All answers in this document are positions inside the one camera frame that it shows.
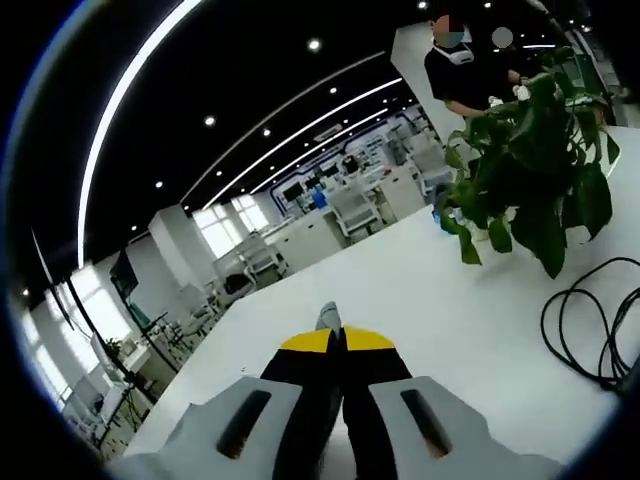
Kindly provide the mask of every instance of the black ceiling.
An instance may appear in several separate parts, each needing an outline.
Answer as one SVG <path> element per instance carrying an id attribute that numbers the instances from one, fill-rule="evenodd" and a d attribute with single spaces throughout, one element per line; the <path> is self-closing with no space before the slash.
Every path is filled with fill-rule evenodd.
<path id="1" fill-rule="evenodd" d="M 51 17 L 64 18 L 71 3 L 59 2 Z M 14 260 L 18 271 L 29 276 L 23 282 L 42 280 L 41 274 L 32 274 L 39 267 L 29 246 L 30 227 L 54 273 L 68 273 L 75 267 L 79 192 L 100 116 L 140 45 L 179 3 L 100 3 L 40 92 L 17 152 L 13 216 L 9 217 L 13 240 L 21 247 Z M 532 36 L 542 31 L 542 23 L 522 2 L 498 0 L 491 9 L 483 8 L 485 2 L 479 0 L 458 3 L 465 5 L 466 15 L 479 31 L 491 32 L 503 25 Z M 99 259 L 124 246 L 135 235 L 132 225 L 143 228 L 158 209 L 180 201 L 230 145 L 320 79 L 385 52 L 276 115 L 268 122 L 269 138 L 259 131 L 249 136 L 216 166 L 214 171 L 221 170 L 222 175 L 208 175 L 185 203 L 192 210 L 202 207 L 247 165 L 295 131 L 398 78 L 389 62 L 393 35 L 397 27 L 424 19 L 416 4 L 414 0 L 203 1 L 147 61 L 111 124 L 92 184 L 87 258 Z M 52 25 L 42 28 L 49 37 Z M 322 40 L 318 53 L 306 48 L 312 37 Z M 335 95 L 328 91 L 333 86 L 338 89 Z M 289 163 L 304 152 L 305 141 L 336 121 L 358 121 L 382 108 L 383 98 L 398 97 L 404 102 L 410 96 L 400 82 L 352 105 L 282 148 L 221 200 L 261 183 L 272 173 L 271 165 Z M 216 116 L 214 128 L 204 126 L 206 115 Z M 156 181 L 164 187 L 156 190 Z"/>

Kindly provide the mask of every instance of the face mask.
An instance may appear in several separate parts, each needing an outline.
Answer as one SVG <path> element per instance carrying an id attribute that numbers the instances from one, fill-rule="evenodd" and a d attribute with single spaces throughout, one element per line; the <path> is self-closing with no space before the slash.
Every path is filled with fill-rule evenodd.
<path id="1" fill-rule="evenodd" d="M 473 56 L 473 52 L 469 50 L 469 48 L 463 43 L 464 50 L 460 50 L 459 52 L 448 53 L 442 50 L 441 48 L 433 46 L 434 50 L 437 50 L 442 55 L 447 57 L 451 63 L 454 65 L 463 65 L 465 63 L 471 63 L 475 59 Z"/>

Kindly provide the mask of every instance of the person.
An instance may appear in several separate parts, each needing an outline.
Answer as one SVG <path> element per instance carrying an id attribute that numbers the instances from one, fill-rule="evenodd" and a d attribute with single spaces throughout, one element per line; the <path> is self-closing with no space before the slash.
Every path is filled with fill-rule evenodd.
<path id="1" fill-rule="evenodd" d="M 430 24 L 433 48 L 424 66 L 433 96 L 447 109 L 463 117 L 481 116 L 489 108 L 490 96 L 504 98 L 509 83 L 520 84 L 518 72 L 462 41 L 464 26 L 453 15 L 441 15 Z"/>

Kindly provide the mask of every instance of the green plant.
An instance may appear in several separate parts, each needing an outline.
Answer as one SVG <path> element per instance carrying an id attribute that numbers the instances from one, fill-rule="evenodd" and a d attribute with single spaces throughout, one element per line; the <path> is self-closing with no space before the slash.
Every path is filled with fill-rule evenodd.
<path id="1" fill-rule="evenodd" d="M 105 350 L 107 351 L 109 358 L 118 358 L 121 346 L 122 344 L 119 340 L 116 340 L 115 338 L 108 339 L 106 341 Z"/>
<path id="2" fill-rule="evenodd" d="M 450 136 L 446 161 L 458 174 L 446 201 L 439 202 L 440 218 L 442 228 L 458 236 L 464 263 L 481 261 L 471 232 L 451 216 L 456 207 L 488 231 L 497 252 L 510 252 L 513 236 L 552 278 L 564 264 L 565 231 L 584 225 L 594 238 L 611 219 L 611 195 L 600 167 L 602 127 L 592 107 L 576 106 L 585 92 L 575 88 L 560 67 L 572 55 L 567 48 L 547 54 L 545 72 L 519 92 L 524 100 L 490 108 Z M 605 136 L 612 163 L 619 147 Z M 465 165 L 454 145 L 459 139 L 479 153 L 477 160 Z M 587 161 L 591 147 L 594 157 Z M 510 207 L 515 217 L 509 224 L 505 215 Z"/>

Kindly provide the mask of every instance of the black shirt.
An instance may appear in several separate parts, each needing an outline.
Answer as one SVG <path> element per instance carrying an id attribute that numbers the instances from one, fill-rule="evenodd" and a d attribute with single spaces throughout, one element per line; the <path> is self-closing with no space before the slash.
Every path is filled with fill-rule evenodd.
<path id="1" fill-rule="evenodd" d="M 474 54 L 473 62 L 454 65 L 434 48 L 424 58 L 424 68 L 435 98 L 455 100 L 467 107 L 485 110 L 489 108 L 489 96 L 504 97 L 507 69 L 500 65 L 497 58 L 479 54 L 470 45 L 467 47 Z M 464 49 L 464 46 L 438 48 L 449 53 Z"/>

